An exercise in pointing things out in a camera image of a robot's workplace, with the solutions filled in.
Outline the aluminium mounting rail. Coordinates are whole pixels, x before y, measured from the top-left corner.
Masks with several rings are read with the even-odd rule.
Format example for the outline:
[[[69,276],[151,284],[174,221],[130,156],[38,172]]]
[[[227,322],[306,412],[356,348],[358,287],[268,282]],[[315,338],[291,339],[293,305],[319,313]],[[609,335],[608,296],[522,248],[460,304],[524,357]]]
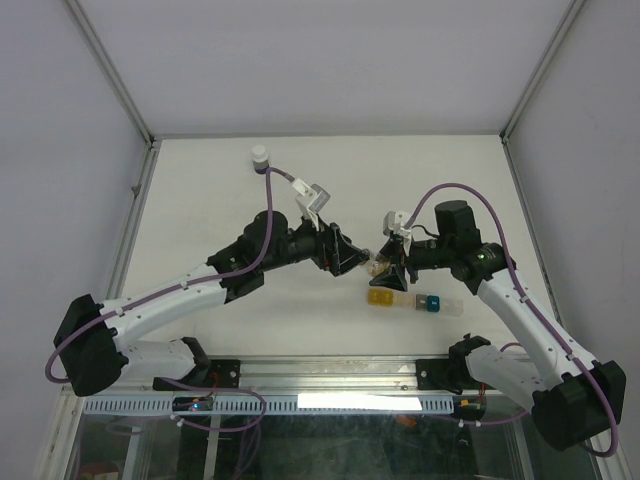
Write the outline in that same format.
[[[249,389],[264,395],[297,393],[358,392],[396,394],[419,391],[415,361],[436,356],[249,356],[241,361],[237,389]]]

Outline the aluminium frame post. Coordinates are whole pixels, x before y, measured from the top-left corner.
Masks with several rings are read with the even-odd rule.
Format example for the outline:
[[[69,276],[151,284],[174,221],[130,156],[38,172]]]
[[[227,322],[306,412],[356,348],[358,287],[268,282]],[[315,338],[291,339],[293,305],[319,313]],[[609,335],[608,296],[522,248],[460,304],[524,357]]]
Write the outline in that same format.
[[[82,2],[62,0],[61,3],[135,131],[145,145],[152,146],[154,134],[144,120]]]
[[[564,10],[557,26],[538,59],[523,91],[518,97],[507,121],[500,131],[499,137],[503,144],[508,143],[517,128],[520,119],[525,114],[534,95],[543,84],[553,62],[571,33],[576,21],[588,4],[586,0],[571,0]]]

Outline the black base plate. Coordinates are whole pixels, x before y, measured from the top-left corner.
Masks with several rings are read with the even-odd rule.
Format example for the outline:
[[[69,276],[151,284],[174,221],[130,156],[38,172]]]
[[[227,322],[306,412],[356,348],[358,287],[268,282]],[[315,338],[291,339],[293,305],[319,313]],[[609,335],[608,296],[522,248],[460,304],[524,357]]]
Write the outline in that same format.
[[[474,379],[466,361],[445,357],[421,358],[415,361],[415,378],[419,391],[442,390],[456,395],[479,391],[481,383]]]
[[[216,388],[237,389],[241,374],[241,361],[232,358],[213,358],[192,368],[183,377],[173,379],[156,377],[155,391],[211,391]]]

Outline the white cap blue pill bottle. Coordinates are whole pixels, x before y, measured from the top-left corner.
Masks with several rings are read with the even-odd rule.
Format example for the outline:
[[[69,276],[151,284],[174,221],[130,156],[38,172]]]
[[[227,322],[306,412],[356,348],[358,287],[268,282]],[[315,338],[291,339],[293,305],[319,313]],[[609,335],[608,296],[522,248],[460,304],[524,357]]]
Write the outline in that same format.
[[[255,145],[251,149],[251,161],[257,174],[264,175],[270,168],[269,151],[264,145]]]

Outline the left aluminium frame post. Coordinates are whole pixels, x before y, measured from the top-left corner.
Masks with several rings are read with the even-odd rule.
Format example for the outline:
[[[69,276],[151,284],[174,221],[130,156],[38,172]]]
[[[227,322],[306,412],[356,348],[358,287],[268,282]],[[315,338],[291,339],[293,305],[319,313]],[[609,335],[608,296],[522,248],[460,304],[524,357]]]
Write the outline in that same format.
[[[82,2],[62,0],[61,3],[135,131],[145,145],[152,146],[154,134],[144,120]]]

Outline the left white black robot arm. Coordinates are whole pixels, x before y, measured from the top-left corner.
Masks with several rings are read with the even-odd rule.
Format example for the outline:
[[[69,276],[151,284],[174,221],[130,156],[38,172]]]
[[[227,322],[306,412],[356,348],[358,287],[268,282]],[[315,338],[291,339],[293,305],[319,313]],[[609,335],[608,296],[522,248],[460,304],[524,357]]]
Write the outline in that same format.
[[[74,299],[54,336],[53,357],[79,397],[135,380],[150,380],[160,389],[209,386],[210,358],[197,339],[158,342],[146,335],[252,293],[270,270],[310,260],[339,277],[369,258],[335,223],[304,219],[292,229],[282,213],[263,211],[235,242],[164,286],[103,302],[89,294]]]

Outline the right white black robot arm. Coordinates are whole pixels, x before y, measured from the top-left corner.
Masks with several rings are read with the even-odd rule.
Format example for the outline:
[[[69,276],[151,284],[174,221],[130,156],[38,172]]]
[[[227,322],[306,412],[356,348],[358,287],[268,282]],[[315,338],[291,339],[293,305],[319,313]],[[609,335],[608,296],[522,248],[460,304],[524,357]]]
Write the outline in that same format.
[[[608,431],[606,453],[613,455],[626,388],[624,371],[614,361],[598,361],[547,318],[505,248],[482,241],[465,201],[437,205],[435,217],[437,236],[416,241],[408,213],[385,216],[387,241],[379,254],[387,265],[371,286],[404,291],[420,271],[447,269],[500,318],[529,360],[516,360],[489,340],[467,334],[449,348],[446,365],[433,382],[456,394],[474,383],[497,389],[531,415],[538,433],[558,451]]]

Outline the right aluminium frame post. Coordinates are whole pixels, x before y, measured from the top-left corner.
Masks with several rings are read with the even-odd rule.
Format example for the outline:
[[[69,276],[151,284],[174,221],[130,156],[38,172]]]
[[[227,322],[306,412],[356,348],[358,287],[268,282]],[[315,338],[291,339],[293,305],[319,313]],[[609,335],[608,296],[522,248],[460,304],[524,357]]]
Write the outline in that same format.
[[[588,4],[586,0],[571,0],[564,10],[557,26],[538,59],[523,91],[518,97],[507,121],[500,131],[499,137],[503,144],[508,143],[517,128],[520,119],[525,114],[534,95],[543,84],[553,62],[571,33],[576,21]]]

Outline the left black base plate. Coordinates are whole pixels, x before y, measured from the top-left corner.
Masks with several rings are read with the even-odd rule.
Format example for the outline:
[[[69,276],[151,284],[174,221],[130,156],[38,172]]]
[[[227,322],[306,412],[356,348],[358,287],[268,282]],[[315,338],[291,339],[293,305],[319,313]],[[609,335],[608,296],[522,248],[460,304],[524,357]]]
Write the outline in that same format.
[[[241,374],[241,361],[232,358],[213,358],[192,368],[183,377],[173,379],[156,377],[155,391],[211,391],[216,388],[237,389]]]

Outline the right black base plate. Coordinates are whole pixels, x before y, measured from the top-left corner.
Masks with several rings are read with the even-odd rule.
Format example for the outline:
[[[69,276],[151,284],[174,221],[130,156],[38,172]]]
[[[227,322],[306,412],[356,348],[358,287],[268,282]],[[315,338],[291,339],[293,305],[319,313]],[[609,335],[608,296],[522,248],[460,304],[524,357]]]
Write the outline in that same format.
[[[479,391],[481,383],[474,379],[466,361],[445,357],[421,358],[415,361],[415,378],[419,391],[442,390],[456,395]]]

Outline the clear bottle yellow pills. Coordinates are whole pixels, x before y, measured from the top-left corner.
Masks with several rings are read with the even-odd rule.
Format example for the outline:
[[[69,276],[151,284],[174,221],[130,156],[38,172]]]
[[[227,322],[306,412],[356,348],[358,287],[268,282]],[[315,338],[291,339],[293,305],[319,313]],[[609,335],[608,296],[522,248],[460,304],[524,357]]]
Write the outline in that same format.
[[[387,258],[379,252],[367,250],[366,253],[368,254],[368,258],[361,264],[361,267],[371,278],[386,272],[393,264],[390,258]]]

